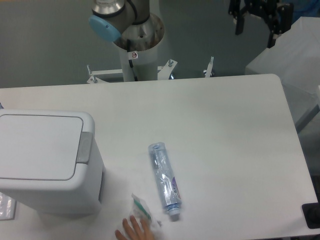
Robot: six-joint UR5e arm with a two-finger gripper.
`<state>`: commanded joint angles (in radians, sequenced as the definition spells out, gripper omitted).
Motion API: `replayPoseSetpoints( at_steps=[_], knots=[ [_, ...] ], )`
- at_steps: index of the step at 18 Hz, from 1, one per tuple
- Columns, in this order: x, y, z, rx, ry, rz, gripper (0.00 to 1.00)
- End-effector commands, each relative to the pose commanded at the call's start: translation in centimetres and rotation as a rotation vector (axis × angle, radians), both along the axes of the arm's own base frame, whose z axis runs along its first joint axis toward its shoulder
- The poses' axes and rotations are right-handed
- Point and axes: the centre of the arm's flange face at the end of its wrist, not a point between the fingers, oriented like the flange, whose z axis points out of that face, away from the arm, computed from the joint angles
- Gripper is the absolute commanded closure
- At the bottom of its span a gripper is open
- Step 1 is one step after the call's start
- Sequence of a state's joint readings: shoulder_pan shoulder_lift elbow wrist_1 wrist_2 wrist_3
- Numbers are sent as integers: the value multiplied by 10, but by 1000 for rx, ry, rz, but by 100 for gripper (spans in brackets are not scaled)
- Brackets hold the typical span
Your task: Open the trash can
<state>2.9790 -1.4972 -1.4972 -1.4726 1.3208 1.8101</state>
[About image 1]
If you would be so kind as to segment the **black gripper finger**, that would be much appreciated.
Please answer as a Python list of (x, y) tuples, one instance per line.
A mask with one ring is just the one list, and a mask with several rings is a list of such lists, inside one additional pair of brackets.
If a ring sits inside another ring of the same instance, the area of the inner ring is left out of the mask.
[(245, 0), (244, 6), (241, 7), (241, 0), (230, 0), (228, 7), (228, 14), (233, 16), (235, 21), (235, 34), (240, 35), (243, 33), (245, 25), (245, 16), (249, 13), (250, 10), (250, 1)]
[(293, 21), (293, 5), (281, 4), (275, 6), (267, 6), (263, 4), (261, 7), (261, 18), (264, 20), (270, 31), (267, 48), (272, 48), (277, 38), (291, 29)]

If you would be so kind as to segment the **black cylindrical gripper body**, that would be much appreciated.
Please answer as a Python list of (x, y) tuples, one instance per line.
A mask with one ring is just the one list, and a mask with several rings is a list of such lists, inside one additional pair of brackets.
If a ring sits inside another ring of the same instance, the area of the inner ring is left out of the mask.
[(277, 16), (276, 0), (247, 0), (246, 6), (250, 15), (259, 18), (274, 18)]

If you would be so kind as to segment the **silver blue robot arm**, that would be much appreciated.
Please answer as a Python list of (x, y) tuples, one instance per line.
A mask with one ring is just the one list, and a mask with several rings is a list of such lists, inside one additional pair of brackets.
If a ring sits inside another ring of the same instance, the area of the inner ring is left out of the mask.
[[(150, 12), (148, 0), (95, 0), (88, 22), (91, 29), (104, 41), (127, 51), (146, 51), (157, 46), (165, 35), (162, 20)], [(267, 47), (272, 48), (277, 38), (291, 29), (294, 4), (278, 0), (231, 0), (228, 14), (235, 22), (235, 34), (240, 35), (245, 16), (263, 19), (269, 29)]]

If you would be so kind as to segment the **bare human hand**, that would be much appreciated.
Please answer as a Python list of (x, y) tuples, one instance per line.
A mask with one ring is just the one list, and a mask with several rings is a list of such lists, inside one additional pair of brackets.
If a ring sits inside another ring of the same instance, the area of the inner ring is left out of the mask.
[(138, 223), (133, 215), (129, 217), (129, 220), (131, 224), (129, 224), (127, 218), (122, 219), (122, 227), (127, 237), (119, 229), (116, 229), (114, 235), (117, 240), (155, 240), (147, 221), (141, 219)]

